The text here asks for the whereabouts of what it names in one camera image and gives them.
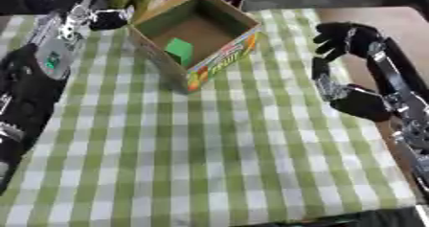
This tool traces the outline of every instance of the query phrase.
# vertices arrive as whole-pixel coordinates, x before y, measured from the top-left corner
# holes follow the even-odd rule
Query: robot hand
[[[346,53],[366,58],[370,44],[382,38],[376,28],[355,23],[324,23],[316,30],[319,34],[314,43],[321,44],[316,54],[327,54],[325,59],[328,61]]]
[[[324,101],[340,112],[374,122],[391,121],[401,155],[429,200],[429,91],[399,46],[372,27],[331,23],[319,25],[314,39],[323,43],[313,59],[312,77]],[[364,57],[378,92],[330,78],[328,63],[345,53]]]
[[[69,74],[51,79],[27,44],[0,62],[0,194],[54,112]]]

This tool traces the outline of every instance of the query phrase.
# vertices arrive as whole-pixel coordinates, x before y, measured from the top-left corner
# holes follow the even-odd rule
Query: green and white checkered cloth
[[[0,225],[228,226],[414,205],[374,124],[319,98],[315,11],[253,15],[258,49],[189,96],[164,87],[126,29],[88,33]],[[32,25],[13,17],[0,53]]]

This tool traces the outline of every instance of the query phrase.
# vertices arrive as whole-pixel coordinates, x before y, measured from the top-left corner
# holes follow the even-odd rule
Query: open cardboard box
[[[259,31],[257,21],[222,0],[169,0],[131,25],[130,38],[173,89],[188,93],[253,50]],[[188,68],[164,52],[175,37],[193,46]]]

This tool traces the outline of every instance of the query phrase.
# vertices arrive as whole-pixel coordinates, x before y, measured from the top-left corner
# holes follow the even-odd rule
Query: black glove
[[[314,43],[320,44],[316,54],[324,55],[328,61],[333,61],[348,50],[347,38],[352,29],[354,35],[350,39],[349,52],[358,57],[366,58],[368,49],[374,41],[382,39],[376,28],[355,23],[323,23],[316,27],[319,33]]]

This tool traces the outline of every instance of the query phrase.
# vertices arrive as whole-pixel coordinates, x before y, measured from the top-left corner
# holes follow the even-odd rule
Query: table
[[[310,81],[315,11],[253,15],[258,50],[190,96],[164,88],[125,30],[88,35],[0,198],[1,224],[227,226],[416,204],[375,126],[329,108]],[[12,18],[0,50],[31,26]]]
[[[426,44],[429,42],[429,25],[416,10],[408,7],[320,9],[318,14],[322,22],[350,21],[375,26],[380,32],[384,35],[389,35],[399,44],[404,53],[415,64],[423,80],[429,83],[429,69],[426,66],[426,59],[429,59],[429,52],[426,48]],[[351,56],[343,57],[343,59],[355,83],[376,90],[375,82],[361,59]],[[389,128],[389,123],[380,123],[377,124],[377,127],[411,186],[419,196],[419,201],[423,202],[412,178],[408,162],[398,154],[391,137],[392,131]]]

